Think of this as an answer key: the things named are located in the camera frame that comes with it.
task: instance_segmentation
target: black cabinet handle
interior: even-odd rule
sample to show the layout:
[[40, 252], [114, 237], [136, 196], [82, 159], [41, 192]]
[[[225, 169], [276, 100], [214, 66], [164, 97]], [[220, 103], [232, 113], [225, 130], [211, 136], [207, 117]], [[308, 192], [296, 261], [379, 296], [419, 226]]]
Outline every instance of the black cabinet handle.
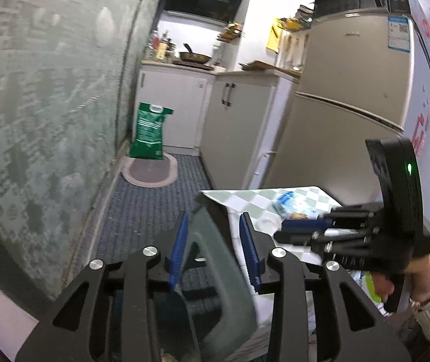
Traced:
[[229, 83], [225, 83], [225, 86], [224, 86], [224, 88], [223, 88], [223, 91], [222, 91], [222, 105], [224, 105], [226, 102], [225, 102], [225, 92], [226, 92], [226, 89], [228, 88], [230, 86], [230, 84]]
[[230, 107], [230, 106], [232, 106], [232, 103], [230, 102], [230, 98], [231, 98], [231, 96], [232, 96], [232, 91], [233, 91], [233, 89], [235, 88], [235, 83], [232, 83], [232, 85], [230, 86], [230, 88], [229, 88], [229, 96], [227, 97], [227, 99], [226, 99], [226, 105], [228, 106], [228, 107]]

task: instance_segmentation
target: kitchen cabinet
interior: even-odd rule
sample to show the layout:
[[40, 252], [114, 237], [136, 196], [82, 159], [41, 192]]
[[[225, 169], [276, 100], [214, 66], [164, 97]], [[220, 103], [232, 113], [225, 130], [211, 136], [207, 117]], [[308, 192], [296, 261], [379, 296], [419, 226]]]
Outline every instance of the kitchen cabinet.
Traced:
[[200, 152], [215, 189], [245, 188], [273, 88], [226, 79], [214, 83]]
[[173, 109], [163, 124], [163, 145], [195, 148], [208, 79], [183, 74], [179, 69], [166, 71], [142, 69], [138, 77], [134, 128], [140, 102]]

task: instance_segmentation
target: silver bolt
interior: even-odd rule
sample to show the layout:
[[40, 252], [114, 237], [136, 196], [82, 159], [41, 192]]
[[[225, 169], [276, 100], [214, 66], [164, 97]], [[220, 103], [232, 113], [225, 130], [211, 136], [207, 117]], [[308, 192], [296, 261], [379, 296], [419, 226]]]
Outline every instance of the silver bolt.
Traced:
[[282, 248], [275, 248], [272, 249], [272, 256], [278, 257], [278, 258], [282, 258], [287, 254], [285, 249]]
[[332, 250], [332, 241], [329, 242], [326, 246], [324, 246], [324, 252], [330, 253], [331, 250]]
[[104, 265], [103, 260], [100, 260], [100, 259], [91, 260], [90, 262], [91, 269], [100, 269], [103, 267], [103, 265]]
[[339, 269], [339, 263], [335, 261], [328, 261], [325, 266], [329, 271], [337, 271]]
[[143, 254], [145, 256], [154, 256], [158, 253], [158, 249], [156, 249], [154, 246], [147, 246], [143, 249]]

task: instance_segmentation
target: table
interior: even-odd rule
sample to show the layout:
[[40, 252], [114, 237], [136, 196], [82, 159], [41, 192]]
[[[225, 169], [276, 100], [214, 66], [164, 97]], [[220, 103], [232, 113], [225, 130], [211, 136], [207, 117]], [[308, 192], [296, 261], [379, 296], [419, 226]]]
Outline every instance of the table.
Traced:
[[[255, 230], [273, 236], [273, 234], [280, 229], [282, 219], [273, 208], [272, 202], [280, 195], [289, 191], [294, 192], [296, 199], [304, 200], [308, 208], [312, 209], [317, 214], [321, 212], [328, 212], [331, 210], [331, 208], [340, 206], [337, 201], [335, 201], [322, 189], [316, 186], [279, 189], [254, 189], [246, 191], [202, 191], [206, 197], [226, 207], [235, 256], [249, 285], [250, 281], [248, 278], [245, 257], [243, 255], [242, 243], [240, 241], [239, 235], [240, 215], [243, 212], [248, 212]], [[347, 231], [337, 229], [328, 229], [325, 235], [346, 232]], [[315, 253], [312, 253], [309, 247], [279, 244], [276, 241], [274, 241], [274, 244], [296, 255], [303, 262], [309, 262], [316, 265], [322, 264], [321, 258]], [[370, 278], [362, 274], [361, 271], [350, 271], [349, 273], [353, 279], [358, 282], [366, 294], [373, 300], [380, 312], [382, 314], [386, 314], [381, 300], [372, 292], [372, 282], [370, 281]], [[239, 350], [232, 354], [229, 359], [227, 359], [227, 361], [230, 362], [246, 362], [248, 360], [257, 358], [260, 355], [264, 355], [268, 351], [270, 325], [272, 322], [273, 294], [258, 295], [255, 293], [255, 290], [252, 286], [250, 286], [250, 290], [253, 295], [254, 306], [257, 312], [258, 330], [254, 333], [251, 339], [247, 341], [247, 343], [245, 343]], [[308, 329], [311, 333], [315, 329], [315, 311], [311, 293], [306, 292], [306, 296], [308, 308]]]

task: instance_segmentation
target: green rice bag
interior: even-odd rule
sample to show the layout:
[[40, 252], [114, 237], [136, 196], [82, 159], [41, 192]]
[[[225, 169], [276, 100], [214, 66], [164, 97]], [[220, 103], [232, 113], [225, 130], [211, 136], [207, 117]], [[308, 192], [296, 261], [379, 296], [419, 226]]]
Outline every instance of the green rice bag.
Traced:
[[163, 122], [168, 114], [173, 114], [173, 110], [149, 103], [140, 104], [131, 158], [163, 159]]

